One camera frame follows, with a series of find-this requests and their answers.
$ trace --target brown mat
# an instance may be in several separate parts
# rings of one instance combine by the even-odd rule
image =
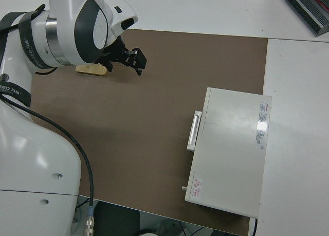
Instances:
[[[148,59],[141,77],[120,64],[106,77],[60,68],[36,76],[32,108],[84,146],[95,198],[247,235],[249,218],[185,202],[181,187],[192,163],[194,110],[202,110],[207,87],[261,94],[267,39],[144,30],[124,39]],[[88,191],[82,163],[80,194]]]

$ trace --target metal connector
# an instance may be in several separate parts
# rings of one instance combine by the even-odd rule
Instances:
[[[84,225],[83,235],[84,236],[93,236],[94,235],[94,217],[87,216],[87,220]]]

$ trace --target white metal case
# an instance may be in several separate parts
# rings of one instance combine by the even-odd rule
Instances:
[[[258,218],[271,97],[208,88],[185,200]]]

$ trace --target wooden block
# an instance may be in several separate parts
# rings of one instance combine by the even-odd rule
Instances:
[[[101,64],[89,64],[89,65],[77,65],[76,71],[78,73],[105,76],[107,74],[107,69]]]

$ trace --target cable connector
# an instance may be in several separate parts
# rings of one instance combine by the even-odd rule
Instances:
[[[84,224],[83,235],[84,236],[93,236],[94,235],[94,208],[89,206],[87,220]]]

